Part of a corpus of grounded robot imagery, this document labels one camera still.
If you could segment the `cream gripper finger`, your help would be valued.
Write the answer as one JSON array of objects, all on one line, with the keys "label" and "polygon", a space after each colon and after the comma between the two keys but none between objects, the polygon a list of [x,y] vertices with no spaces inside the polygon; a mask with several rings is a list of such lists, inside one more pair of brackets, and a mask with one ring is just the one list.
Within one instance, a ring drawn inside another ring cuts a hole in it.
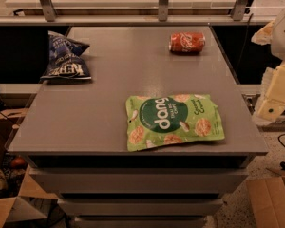
[{"label": "cream gripper finger", "polygon": [[260,96],[256,101],[254,121],[275,122],[285,111],[285,61],[276,69],[267,67],[263,74]]}]

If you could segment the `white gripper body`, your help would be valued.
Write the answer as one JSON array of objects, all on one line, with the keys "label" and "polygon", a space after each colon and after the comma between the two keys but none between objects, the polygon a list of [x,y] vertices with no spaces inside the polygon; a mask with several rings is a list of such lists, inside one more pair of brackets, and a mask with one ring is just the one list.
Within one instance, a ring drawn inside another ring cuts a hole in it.
[{"label": "white gripper body", "polygon": [[271,45],[271,53],[285,61],[285,8],[274,21],[256,32],[251,41],[262,46]]}]

